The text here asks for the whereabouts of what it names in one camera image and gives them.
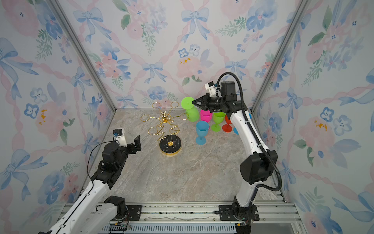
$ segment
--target glass base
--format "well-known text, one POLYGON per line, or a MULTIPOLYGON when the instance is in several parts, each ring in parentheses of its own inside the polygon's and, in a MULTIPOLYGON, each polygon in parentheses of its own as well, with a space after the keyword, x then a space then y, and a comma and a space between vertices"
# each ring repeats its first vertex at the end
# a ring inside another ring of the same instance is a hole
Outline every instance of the glass base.
POLYGON ((225 125, 222 126, 222 130, 229 133, 233 130, 233 128, 230 125, 225 124, 225 125))
POLYGON ((218 124, 212 125, 212 131, 219 132, 220 130, 221 130, 221 126, 219 126, 218 124))
POLYGON ((205 137, 197 137, 197 138, 196 138, 196 143, 197 143, 198 145, 203 145, 203 144, 205 144, 205 143, 206 143, 206 139, 205 139, 205 137))

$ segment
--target floral wallpaper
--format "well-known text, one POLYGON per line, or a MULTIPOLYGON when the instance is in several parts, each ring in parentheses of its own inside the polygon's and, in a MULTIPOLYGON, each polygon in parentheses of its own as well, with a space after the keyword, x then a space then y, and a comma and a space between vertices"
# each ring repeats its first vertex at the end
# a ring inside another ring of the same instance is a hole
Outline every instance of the floral wallpaper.
MULTIPOLYGON (((202 96, 204 84, 217 81, 226 71, 241 79, 250 106, 298 2, 66 0, 60 4, 113 103, 118 108, 150 108, 157 101, 163 108, 184 97, 202 96)), ((279 73, 289 76, 284 69, 279 73)))
POLYGON ((309 234, 374 233, 373 10, 310 1, 255 110, 309 234))
POLYGON ((0 3, 0 233, 48 231, 113 112, 45 1, 0 3))

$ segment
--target gray marble tabletop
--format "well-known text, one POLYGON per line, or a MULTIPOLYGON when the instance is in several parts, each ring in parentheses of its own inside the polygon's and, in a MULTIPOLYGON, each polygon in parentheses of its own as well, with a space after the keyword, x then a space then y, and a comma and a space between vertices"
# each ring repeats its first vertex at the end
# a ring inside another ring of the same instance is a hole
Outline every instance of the gray marble tabletop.
MULTIPOLYGON (((172 116, 183 109, 174 109, 172 116)), ((141 122, 140 116, 159 116, 157 109, 119 109, 114 115, 104 141, 111 140, 112 130, 124 128, 126 141, 133 142, 141 136, 142 150, 130 154, 116 184, 103 199, 110 195, 124 197, 126 201, 232 201, 240 188, 242 177, 239 165, 247 158, 243 143, 233 131, 223 130, 206 135, 206 144, 195 142, 196 122, 176 119, 182 149, 175 156, 168 157, 159 148, 157 136, 150 136, 148 129, 159 121, 150 119, 141 122)), ((102 160, 99 154, 90 175, 102 160)), ((269 178, 267 184, 274 186, 269 178)), ((260 188, 257 200, 277 199, 270 191, 260 188)))

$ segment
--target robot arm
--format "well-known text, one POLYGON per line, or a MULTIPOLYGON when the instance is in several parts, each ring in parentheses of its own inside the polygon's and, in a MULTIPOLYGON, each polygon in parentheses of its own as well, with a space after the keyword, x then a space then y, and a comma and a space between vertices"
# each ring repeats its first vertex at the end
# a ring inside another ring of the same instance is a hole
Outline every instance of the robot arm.
POLYGON ((110 196, 105 200, 99 212, 89 217, 97 203, 113 187, 125 165, 129 154, 135 154, 141 150, 140 136, 134 139, 134 143, 127 144, 124 129, 113 130, 113 141, 105 145, 102 152, 103 160, 91 178, 83 194, 78 198, 70 210, 47 233, 39 234, 75 234, 98 233, 105 224, 113 218, 123 220, 128 214, 125 199, 110 196))
POLYGON ((251 115, 243 101, 242 88, 240 81, 235 74, 226 72, 220 76, 217 84, 210 82, 205 85, 207 93, 192 101, 192 103, 210 112, 224 112, 236 127, 239 136, 244 144, 245 152, 248 158, 240 165, 240 173, 243 177, 242 185, 236 197, 234 198, 233 211, 238 220, 245 220, 249 213, 248 207, 252 207, 252 202, 256 196, 259 187, 265 187, 272 191, 279 191, 282 187, 282 178, 276 168, 278 155, 275 151, 270 151, 264 144, 258 132, 254 128, 251 115), (225 75, 233 76, 240 90, 240 100, 237 100, 235 83, 233 81, 224 81, 219 84, 221 78, 225 75), (264 185, 263 182, 276 172, 278 186, 276 188, 264 185))

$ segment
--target plastic wine glass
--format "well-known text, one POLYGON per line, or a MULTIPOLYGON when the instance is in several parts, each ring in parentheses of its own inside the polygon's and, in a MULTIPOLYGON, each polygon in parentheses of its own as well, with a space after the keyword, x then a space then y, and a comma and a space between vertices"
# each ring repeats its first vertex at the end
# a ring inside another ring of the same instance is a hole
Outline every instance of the plastic wine glass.
POLYGON ((198 137, 196 138, 196 143, 198 145, 203 145, 206 143, 205 136, 208 134, 209 124, 205 121, 199 121, 196 124, 196 132, 198 137))
POLYGON ((232 131, 233 128, 230 126, 230 124, 232 124, 232 123, 229 120, 229 118, 227 117, 227 115, 225 115, 225 121, 226 121, 227 124, 222 126, 222 130, 229 133, 229 132, 232 131))
POLYGON ((213 113, 211 113, 210 111, 208 110, 201 110, 200 111, 200 119, 202 121, 205 121, 207 123, 209 123, 209 121, 212 119, 213 117, 213 113))
POLYGON ((196 109, 195 105, 192 104, 193 100, 193 97, 185 97, 181 102, 181 106, 186 110, 186 113, 189 115, 188 120, 191 122, 195 122, 200 117, 199 111, 196 109))
POLYGON ((215 132, 219 132, 221 130, 221 126, 219 126, 220 123, 223 122, 225 119, 225 113, 223 112, 214 112, 213 113, 213 121, 215 124, 212 125, 212 130, 215 132))

